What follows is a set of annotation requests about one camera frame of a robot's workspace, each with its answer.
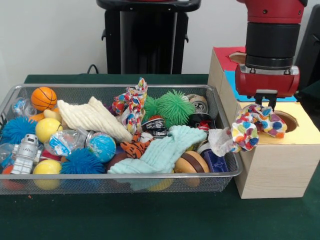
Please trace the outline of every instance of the white towel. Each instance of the white towel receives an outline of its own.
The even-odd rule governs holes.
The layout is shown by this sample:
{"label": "white towel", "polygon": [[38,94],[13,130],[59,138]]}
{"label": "white towel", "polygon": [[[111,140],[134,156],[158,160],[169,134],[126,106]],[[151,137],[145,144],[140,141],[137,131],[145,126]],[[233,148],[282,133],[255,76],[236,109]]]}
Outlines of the white towel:
{"label": "white towel", "polygon": [[71,129],[82,127],[86,130],[103,132],[119,143],[132,140],[132,135],[127,129],[94,96],[87,104],[71,105],[58,100],[57,106],[63,120]]}

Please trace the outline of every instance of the metal basket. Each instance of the metal basket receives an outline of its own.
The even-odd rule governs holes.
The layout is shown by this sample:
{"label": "metal basket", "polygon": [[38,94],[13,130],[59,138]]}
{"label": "metal basket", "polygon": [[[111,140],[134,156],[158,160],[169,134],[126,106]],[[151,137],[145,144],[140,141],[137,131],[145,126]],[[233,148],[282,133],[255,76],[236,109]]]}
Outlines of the metal basket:
{"label": "metal basket", "polygon": [[[30,98],[40,84],[22,84],[13,87],[0,106],[0,124],[14,118],[12,103],[18,97]],[[47,84],[59,99],[70,104],[85,104],[95,96],[110,105],[114,96],[125,92],[123,84]],[[227,117],[215,88],[207,85],[149,85],[148,95],[158,98],[169,90],[198,94],[207,99],[209,114],[218,128],[228,127]],[[239,154],[228,153],[225,173],[172,174],[0,174],[0,195],[9,194],[104,194],[141,192],[222,192],[232,177],[242,171]]]}

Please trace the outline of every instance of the red robot arm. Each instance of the red robot arm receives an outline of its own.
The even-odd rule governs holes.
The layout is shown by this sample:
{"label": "red robot arm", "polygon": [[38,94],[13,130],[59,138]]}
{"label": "red robot arm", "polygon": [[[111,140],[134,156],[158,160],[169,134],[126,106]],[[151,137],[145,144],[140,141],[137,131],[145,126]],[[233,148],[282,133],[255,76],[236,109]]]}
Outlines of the red robot arm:
{"label": "red robot arm", "polygon": [[235,86],[240,95],[269,99],[293,96],[300,73],[293,66],[300,23],[308,0],[237,0],[248,9],[246,62],[238,65]]}

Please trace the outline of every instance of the light blue towel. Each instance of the light blue towel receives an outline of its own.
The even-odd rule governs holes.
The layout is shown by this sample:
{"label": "light blue towel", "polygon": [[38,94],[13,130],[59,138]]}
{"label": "light blue towel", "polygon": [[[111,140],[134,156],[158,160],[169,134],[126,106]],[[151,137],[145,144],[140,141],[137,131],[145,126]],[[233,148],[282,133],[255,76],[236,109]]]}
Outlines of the light blue towel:
{"label": "light blue towel", "polygon": [[[152,141],[140,159],[126,158],[112,166],[108,174],[169,174],[186,149],[207,138],[203,130],[185,125],[173,126],[169,131],[170,136]],[[134,190],[152,185],[154,182],[148,184],[146,180],[144,184],[141,181],[131,182]]]}

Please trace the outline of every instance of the wooden box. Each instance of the wooden box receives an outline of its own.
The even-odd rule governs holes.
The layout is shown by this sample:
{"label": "wooden box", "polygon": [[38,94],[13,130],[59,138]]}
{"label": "wooden box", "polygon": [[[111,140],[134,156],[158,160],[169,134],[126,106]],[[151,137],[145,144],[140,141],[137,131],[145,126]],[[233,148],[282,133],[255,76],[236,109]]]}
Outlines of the wooden box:
{"label": "wooden box", "polygon": [[[230,125],[238,111],[252,103],[238,101],[226,78],[226,68],[235,70],[237,64],[226,64],[226,59],[221,58],[228,59],[237,49],[214,48],[208,78],[208,84],[219,93]],[[244,168],[235,181],[242,199],[303,197],[319,163],[320,132],[300,103],[278,102],[275,111],[288,124],[290,132],[283,139],[260,133],[258,146],[240,153]]]}

